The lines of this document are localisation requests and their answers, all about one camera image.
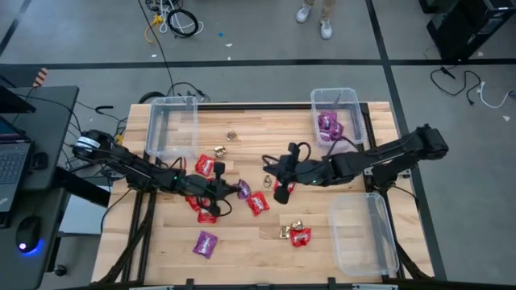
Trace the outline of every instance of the laptop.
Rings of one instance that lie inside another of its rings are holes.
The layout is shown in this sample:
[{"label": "laptop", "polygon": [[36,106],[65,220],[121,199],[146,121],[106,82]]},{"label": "laptop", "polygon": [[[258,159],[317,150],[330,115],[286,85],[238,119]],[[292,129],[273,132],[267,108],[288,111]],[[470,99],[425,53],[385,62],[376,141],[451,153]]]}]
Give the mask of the laptop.
[{"label": "laptop", "polygon": [[0,213],[10,211],[31,160],[31,149],[31,140],[0,117]]}]

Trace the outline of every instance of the yellow cable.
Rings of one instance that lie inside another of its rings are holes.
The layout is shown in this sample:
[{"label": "yellow cable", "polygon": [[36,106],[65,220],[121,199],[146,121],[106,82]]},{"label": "yellow cable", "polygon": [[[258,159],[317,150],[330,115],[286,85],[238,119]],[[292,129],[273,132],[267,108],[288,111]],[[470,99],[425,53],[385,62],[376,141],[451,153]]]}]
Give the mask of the yellow cable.
[{"label": "yellow cable", "polygon": [[144,32],[145,40],[147,40],[148,43],[151,44],[154,42],[153,40],[150,40],[148,38],[148,36],[147,36],[148,30],[152,29],[152,25],[159,26],[162,23],[163,23],[163,18],[161,16],[159,16],[158,14],[154,15],[154,19],[152,20],[151,26],[145,28],[145,32]]}]

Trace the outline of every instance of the plastic container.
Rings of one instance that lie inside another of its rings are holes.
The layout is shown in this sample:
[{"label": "plastic container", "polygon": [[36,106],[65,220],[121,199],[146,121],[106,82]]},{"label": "plastic container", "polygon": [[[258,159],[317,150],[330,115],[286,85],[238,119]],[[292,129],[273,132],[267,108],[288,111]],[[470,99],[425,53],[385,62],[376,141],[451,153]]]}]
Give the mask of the plastic container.
[{"label": "plastic container", "polygon": [[350,276],[380,276],[400,266],[385,201],[378,193],[335,198],[328,217],[335,261]]},{"label": "plastic container", "polygon": [[151,103],[145,151],[162,160],[197,159],[198,103],[195,97],[158,97]]},{"label": "plastic container", "polygon": [[[337,122],[344,126],[343,135],[354,144],[358,145],[365,141],[364,120],[355,90],[349,88],[314,89],[310,99],[314,116],[314,133],[318,146],[330,148],[334,142],[321,139],[318,116],[322,112],[337,113]],[[337,142],[332,153],[351,150],[354,150],[353,146],[342,140]]]}]

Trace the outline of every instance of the gray floor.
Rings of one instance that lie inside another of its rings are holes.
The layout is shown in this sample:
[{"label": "gray floor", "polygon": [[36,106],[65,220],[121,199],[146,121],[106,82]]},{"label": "gray floor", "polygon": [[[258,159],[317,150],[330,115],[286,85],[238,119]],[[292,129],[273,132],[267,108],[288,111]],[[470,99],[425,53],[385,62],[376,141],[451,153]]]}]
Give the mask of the gray floor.
[{"label": "gray floor", "polygon": [[[415,0],[374,0],[391,60],[438,59],[426,32],[428,15]],[[318,35],[320,2],[308,23],[295,23],[299,1],[185,0],[185,8],[206,24],[192,39],[159,35],[168,60],[373,59],[379,54],[363,0],[338,1],[335,35]],[[15,17],[20,1],[0,2],[0,32]],[[123,0],[32,0],[0,64],[81,64],[162,61],[155,44],[144,40],[145,22],[135,2]],[[473,58],[515,58],[516,17],[492,37]],[[451,150],[439,162],[421,163],[439,248],[449,280],[516,284],[516,197],[512,188],[516,101],[499,110],[484,106],[475,92],[470,106],[463,94],[449,97],[429,78],[439,67],[396,66],[393,75],[409,128],[430,123],[439,128]],[[462,85],[471,69],[486,81],[485,98],[499,103],[516,89],[516,66],[483,65],[453,70],[458,81],[436,76],[450,90]],[[172,68],[175,81],[189,81],[214,102],[307,101],[314,88],[347,86],[361,101],[390,101],[381,66],[258,66]],[[78,85],[87,105],[113,105],[113,114],[127,115],[146,92],[166,91],[164,68],[51,70],[44,85]],[[113,131],[115,123],[77,106],[84,128]],[[89,280],[96,254],[95,238],[64,242],[58,258],[69,264],[69,277],[46,276],[42,288],[63,288]],[[64,260],[77,252],[77,259]]]}]

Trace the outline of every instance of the wooden tabletop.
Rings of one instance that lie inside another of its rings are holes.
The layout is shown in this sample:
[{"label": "wooden tabletop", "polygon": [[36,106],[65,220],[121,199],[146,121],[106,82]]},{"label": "wooden tabletop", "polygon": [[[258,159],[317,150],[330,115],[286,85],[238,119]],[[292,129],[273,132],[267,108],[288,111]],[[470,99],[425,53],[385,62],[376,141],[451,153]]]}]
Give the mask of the wooden tabletop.
[{"label": "wooden tabletop", "polygon": [[[368,105],[377,144],[397,139],[389,103]],[[123,145],[140,156],[144,152],[149,113],[149,105],[133,105],[129,113]],[[199,224],[197,213],[184,197],[159,193],[145,284],[182,285],[188,278],[195,279],[195,284],[325,284],[328,277],[335,277],[337,283],[381,281],[378,276],[345,275],[333,258],[327,221],[329,204],[338,195],[363,193],[361,176],[349,184],[329,188],[297,184],[288,205],[275,202],[272,188],[263,186],[263,154],[287,154],[289,142],[302,141],[312,145],[312,159],[326,153],[315,146],[310,110],[208,110],[199,111],[198,118],[198,154],[213,155],[214,147],[226,147],[223,178],[228,183],[236,183],[239,178],[246,180],[253,192],[264,193],[270,210],[254,217],[247,203],[231,195],[227,198],[233,205],[230,215],[213,225]],[[237,140],[226,141],[229,129],[238,134]],[[193,162],[189,162],[188,169],[194,173]],[[399,180],[397,185],[412,191],[408,180]],[[125,181],[116,182],[110,204],[126,191]],[[424,272],[433,275],[414,198],[393,188],[389,190],[389,201],[398,241]],[[93,281],[107,273],[127,245],[134,202],[135,193],[129,193],[106,216]],[[142,216],[146,207],[144,199]],[[278,236],[281,225],[297,219],[312,229],[310,243],[301,248],[294,248],[289,240]],[[201,230],[218,236],[211,259],[192,252]],[[135,251],[132,279],[139,251]]]}]

